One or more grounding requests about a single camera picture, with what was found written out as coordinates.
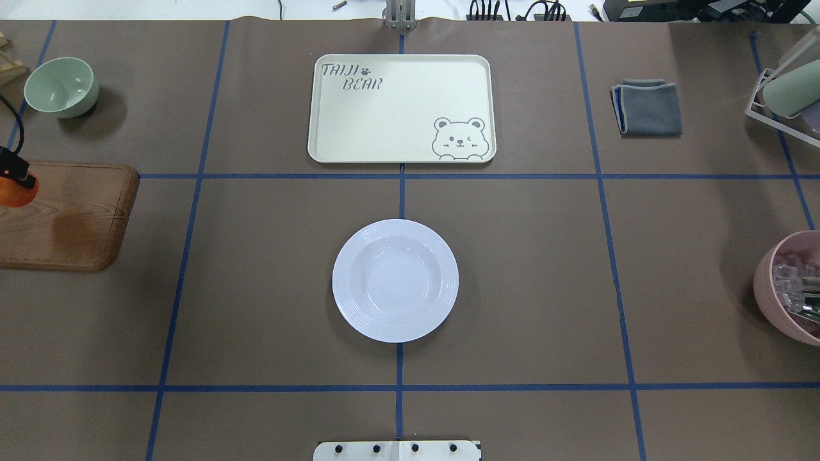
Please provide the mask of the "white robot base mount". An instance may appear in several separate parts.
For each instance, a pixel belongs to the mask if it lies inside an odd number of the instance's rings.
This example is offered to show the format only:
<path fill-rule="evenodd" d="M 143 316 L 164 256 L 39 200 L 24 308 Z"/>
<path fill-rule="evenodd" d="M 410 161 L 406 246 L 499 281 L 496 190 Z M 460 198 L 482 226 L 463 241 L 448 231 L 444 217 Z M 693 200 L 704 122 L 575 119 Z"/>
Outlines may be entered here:
<path fill-rule="evenodd" d="M 479 441 L 328 441 L 313 460 L 481 460 Z"/>

